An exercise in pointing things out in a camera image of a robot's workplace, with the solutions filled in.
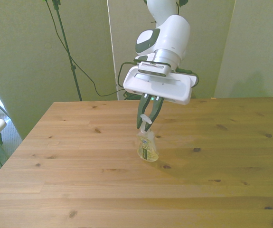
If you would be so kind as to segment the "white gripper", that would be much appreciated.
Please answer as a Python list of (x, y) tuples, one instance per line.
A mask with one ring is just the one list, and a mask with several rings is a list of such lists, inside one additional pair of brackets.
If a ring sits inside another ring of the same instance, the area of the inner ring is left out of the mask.
[(192, 87), (196, 83), (197, 77), (194, 75), (169, 73), (167, 76), (155, 76), (139, 72), (136, 66), (132, 67), (124, 80), (123, 87), (129, 93), (142, 95), (138, 106), (137, 129), (141, 127), (141, 114), (145, 113), (151, 95), (156, 96), (156, 98), (149, 115), (151, 123), (145, 125), (146, 132), (160, 113), (164, 99), (186, 105), (190, 101)]

